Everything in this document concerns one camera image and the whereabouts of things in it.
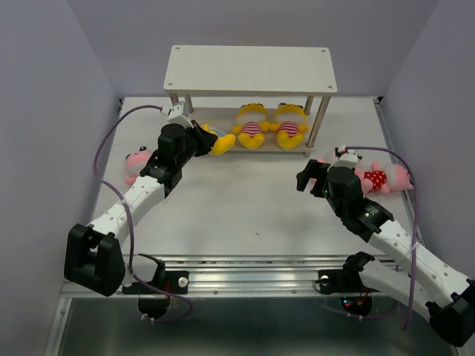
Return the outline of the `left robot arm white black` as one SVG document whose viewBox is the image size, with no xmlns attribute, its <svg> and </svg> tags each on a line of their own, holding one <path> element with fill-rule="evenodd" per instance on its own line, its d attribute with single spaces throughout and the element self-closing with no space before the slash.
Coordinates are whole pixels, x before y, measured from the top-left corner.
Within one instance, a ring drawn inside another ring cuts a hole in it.
<svg viewBox="0 0 475 356">
<path fill-rule="evenodd" d="M 157 150 L 124 196 L 88 225 L 76 224 L 69 231 L 65 279 L 111 296 L 125 281 L 122 244 L 131 236 L 130 230 L 174 190 L 187 162 L 209 154 L 217 140 L 216 134 L 195 121 L 187 127 L 178 123 L 163 126 Z"/>
</svg>

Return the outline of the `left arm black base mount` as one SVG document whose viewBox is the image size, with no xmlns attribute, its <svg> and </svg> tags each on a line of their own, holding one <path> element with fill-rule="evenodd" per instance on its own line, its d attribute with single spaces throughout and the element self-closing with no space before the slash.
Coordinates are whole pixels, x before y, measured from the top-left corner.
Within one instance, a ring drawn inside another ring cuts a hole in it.
<svg viewBox="0 0 475 356">
<path fill-rule="evenodd" d="M 186 270 L 166 271 L 166 263 L 156 257 L 140 254 L 154 264 L 153 275 L 146 282 L 137 279 L 122 285 L 124 295 L 138 296 L 137 308 L 143 320 L 151 323 L 167 323 L 187 317 L 192 301 L 186 297 L 189 287 L 189 272 Z"/>
</svg>

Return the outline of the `yellow toy blue striped shirt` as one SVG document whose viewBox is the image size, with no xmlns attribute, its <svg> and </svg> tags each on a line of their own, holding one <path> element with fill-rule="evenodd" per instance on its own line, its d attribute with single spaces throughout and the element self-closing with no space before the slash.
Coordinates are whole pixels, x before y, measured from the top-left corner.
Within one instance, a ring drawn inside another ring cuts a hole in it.
<svg viewBox="0 0 475 356">
<path fill-rule="evenodd" d="M 209 152 L 212 156 L 224 154 L 235 145 L 236 136 L 233 133 L 227 133 L 210 125 L 204 125 L 203 129 L 217 137 L 212 150 Z"/>
</svg>

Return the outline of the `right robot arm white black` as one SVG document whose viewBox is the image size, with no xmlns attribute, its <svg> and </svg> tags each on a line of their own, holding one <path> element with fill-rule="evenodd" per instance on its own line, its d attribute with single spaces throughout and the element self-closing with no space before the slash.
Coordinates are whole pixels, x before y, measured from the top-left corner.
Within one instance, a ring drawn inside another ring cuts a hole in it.
<svg viewBox="0 0 475 356">
<path fill-rule="evenodd" d="M 353 255 L 342 270 L 349 289 L 366 286 L 392 297 L 426 319 L 435 333 L 455 347 L 474 335 L 474 280 L 451 268 L 415 241 L 379 203 L 363 195 L 353 170 L 311 159 L 296 175 L 298 191 L 313 180 L 310 193 L 324 198 L 343 226 L 403 268 L 395 271 L 369 254 Z"/>
</svg>

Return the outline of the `pink toy red polka-dot shirt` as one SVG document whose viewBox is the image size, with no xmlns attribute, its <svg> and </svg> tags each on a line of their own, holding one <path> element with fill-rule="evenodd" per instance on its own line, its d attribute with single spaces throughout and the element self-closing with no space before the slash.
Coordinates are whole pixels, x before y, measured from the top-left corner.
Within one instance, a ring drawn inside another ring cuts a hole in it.
<svg viewBox="0 0 475 356">
<path fill-rule="evenodd" d="M 380 166 L 377 162 L 373 162 L 369 171 L 355 168 L 354 174 L 360 179 L 364 194 L 372 192 L 389 194 L 394 191 L 414 189 L 408 170 L 398 164 L 391 163 Z"/>
</svg>

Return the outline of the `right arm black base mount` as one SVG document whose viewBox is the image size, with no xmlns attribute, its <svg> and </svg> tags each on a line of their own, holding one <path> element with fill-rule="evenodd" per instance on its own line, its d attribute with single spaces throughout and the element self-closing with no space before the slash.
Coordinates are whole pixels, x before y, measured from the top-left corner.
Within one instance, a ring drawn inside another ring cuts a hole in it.
<svg viewBox="0 0 475 356">
<path fill-rule="evenodd" d="M 373 308 L 372 289 L 364 286 L 358 273 L 344 269 L 318 272 L 314 289 L 323 295 L 340 294 L 341 310 L 351 317 L 369 317 Z"/>
</svg>

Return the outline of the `yellow toy red stripes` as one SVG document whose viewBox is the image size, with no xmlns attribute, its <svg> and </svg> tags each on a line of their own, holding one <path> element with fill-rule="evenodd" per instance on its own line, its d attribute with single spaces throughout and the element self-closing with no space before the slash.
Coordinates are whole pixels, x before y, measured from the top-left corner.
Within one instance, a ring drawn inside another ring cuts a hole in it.
<svg viewBox="0 0 475 356">
<path fill-rule="evenodd" d="M 282 102 L 278 105 L 269 129 L 276 132 L 278 146 L 292 150 L 304 141 L 308 131 L 307 115 L 304 107 Z"/>
<path fill-rule="evenodd" d="M 243 147 L 254 150 L 264 142 L 269 126 L 267 109 L 261 103 L 249 103 L 240 107 L 232 133 Z"/>
</svg>

